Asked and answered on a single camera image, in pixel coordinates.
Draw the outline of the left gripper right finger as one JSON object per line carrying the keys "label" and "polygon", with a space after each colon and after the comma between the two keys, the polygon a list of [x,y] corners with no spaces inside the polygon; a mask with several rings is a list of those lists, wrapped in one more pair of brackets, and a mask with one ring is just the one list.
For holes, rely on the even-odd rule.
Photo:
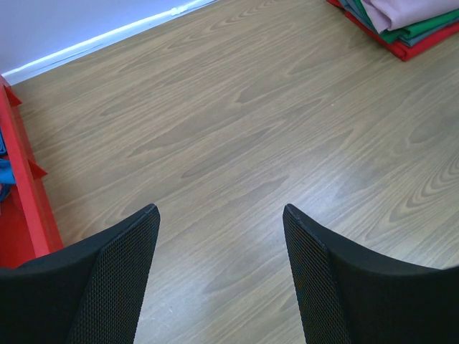
{"label": "left gripper right finger", "polygon": [[307,343],[456,343],[458,268],[372,251],[294,205],[285,242]]}

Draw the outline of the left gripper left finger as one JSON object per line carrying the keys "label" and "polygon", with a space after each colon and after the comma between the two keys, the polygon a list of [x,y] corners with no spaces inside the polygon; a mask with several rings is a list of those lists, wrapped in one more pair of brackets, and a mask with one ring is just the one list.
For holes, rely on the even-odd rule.
{"label": "left gripper left finger", "polygon": [[133,343],[160,227],[154,204],[16,268],[1,268],[2,343]]}

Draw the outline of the dusty pink printed t-shirt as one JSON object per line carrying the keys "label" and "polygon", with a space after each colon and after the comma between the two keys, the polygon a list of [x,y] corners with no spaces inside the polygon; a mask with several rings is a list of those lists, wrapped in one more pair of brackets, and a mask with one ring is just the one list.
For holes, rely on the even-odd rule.
{"label": "dusty pink printed t-shirt", "polygon": [[458,9],[457,0],[369,0],[362,1],[378,33],[394,31]]}

